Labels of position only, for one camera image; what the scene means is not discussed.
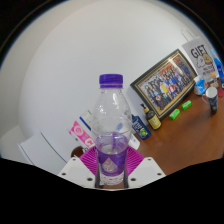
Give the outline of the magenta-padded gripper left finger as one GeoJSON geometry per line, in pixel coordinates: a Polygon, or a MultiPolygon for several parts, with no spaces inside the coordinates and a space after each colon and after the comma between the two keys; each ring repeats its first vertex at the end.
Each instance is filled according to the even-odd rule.
{"type": "Polygon", "coordinates": [[[96,148],[88,149],[80,157],[72,157],[58,176],[84,188],[98,188],[99,169],[96,148]]]}

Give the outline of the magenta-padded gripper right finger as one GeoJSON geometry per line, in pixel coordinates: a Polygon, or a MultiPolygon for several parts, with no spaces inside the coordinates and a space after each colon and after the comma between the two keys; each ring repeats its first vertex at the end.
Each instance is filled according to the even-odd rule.
{"type": "Polygon", "coordinates": [[[165,173],[152,157],[143,157],[129,147],[124,170],[124,187],[139,188],[165,177],[165,173]]]}

